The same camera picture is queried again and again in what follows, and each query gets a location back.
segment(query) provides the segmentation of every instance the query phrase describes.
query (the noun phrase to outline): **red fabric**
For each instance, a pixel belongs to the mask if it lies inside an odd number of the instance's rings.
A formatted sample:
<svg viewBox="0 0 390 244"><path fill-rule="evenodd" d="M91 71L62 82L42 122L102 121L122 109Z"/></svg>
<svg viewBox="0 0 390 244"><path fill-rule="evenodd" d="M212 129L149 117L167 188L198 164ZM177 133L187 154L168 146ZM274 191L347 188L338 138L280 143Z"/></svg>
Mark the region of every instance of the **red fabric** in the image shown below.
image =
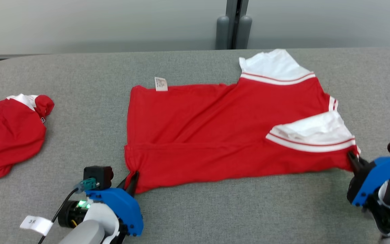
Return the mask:
<svg viewBox="0 0 390 244"><path fill-rule="evenodd" d="M46 127L41 118L52 111L54 103L45 96L36 98L37 111L15 99L0 101L0 178L12 166L36 155L45 140Z"/></svg>
<svg viewBox="0 0 390 244"><path fill-rule="evenodd" d="M136 193L190 182L351 170L347 151L297 151L265 139L275 125L328 111L317 78L273 85L240 78L232 85L172 86L130 94L125 160L139 171Z"/></svg>

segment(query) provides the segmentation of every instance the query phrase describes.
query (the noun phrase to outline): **white sleeve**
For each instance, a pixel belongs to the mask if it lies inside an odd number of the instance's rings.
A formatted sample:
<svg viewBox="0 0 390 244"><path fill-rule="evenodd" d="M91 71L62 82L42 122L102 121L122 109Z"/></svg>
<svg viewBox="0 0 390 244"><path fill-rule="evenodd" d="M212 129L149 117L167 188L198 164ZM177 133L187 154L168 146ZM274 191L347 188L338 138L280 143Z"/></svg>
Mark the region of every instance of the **white sleeve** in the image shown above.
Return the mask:
<svg viewBox="0 0 390 244"><path fill-rule="evenodd" d="M322 153L356 145L337 111L328 111L296 122L276 125L267 139L299 151Z"/></svg>
<svg viewBox="0 0 390 244"><path fill-rule="evenodd" d="M300 79L313 72L300 66L284 49L259 53L252 58L239 58L242 74L262 76L280 81Z"/></svg>

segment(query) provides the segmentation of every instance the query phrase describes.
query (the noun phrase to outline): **care label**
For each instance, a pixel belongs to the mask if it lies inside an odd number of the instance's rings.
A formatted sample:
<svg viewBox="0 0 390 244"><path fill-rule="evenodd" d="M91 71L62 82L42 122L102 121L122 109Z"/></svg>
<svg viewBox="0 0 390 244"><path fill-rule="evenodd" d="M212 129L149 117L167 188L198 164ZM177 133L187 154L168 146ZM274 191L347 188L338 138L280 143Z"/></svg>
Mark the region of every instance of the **care label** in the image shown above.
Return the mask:
<svg viewBox="0 0 390 244"><path fill-rule="evenodd" d="M156 91L167 91L167 80L161 77L155 77L154 82L156 84Z"/></svg>
<svg viewBox="0 0 390 244"><path fill-rule="evenodd" d="M20 224L20 227L22 229L37 231L40 234L46 236L53 224L54 223L52 223L52 221L50 221L49 219L45 219L39 216L28 215L23 220L22 224Z"/></svg>

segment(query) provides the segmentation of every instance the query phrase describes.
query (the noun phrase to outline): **red t-shirt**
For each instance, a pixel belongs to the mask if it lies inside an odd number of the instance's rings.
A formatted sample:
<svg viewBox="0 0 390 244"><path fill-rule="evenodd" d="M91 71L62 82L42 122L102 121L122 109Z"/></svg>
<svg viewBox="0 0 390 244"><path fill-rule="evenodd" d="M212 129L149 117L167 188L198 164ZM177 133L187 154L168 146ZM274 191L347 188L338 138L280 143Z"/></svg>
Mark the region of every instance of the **red t-shirt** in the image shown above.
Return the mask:
<svg viewBox="0 0 390 244"><path fill-rule="evenodd" d="M313 72L282 49L240 58L232 85L135 86L125 159L136 193L191 182L351 170L353 135Z"/></svg>

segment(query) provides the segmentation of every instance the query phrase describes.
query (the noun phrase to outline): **gray fabric surface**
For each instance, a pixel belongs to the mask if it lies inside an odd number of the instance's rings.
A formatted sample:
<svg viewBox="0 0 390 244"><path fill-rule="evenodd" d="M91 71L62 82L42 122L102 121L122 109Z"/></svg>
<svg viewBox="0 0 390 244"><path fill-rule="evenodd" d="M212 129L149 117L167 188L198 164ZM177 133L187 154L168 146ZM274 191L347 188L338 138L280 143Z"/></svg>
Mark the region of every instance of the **gray fabric surface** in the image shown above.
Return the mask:
<svg viewBox="0 0 390 244"><path fill-rule="evenodd" d="M127 173L123 146L130 89L233 83L238 57L260 50L122 54L63 54L0 62L0 100L47 94L56 106L45 125L42 151L0 179L0 244L35 244L40 234L19 229L26 215L51 218L90 165L113 167L117 184ZM356 135L362 155L387 154L390 140L390 49L290 49L315 71ZM339 243L374 244L379 237L346 199L351 173L321 173L226 180L161 188L136 196L144 215L134 244ZM84 199L85 195L73 199ZM70 229L57 224L44 243Z"/></svg>

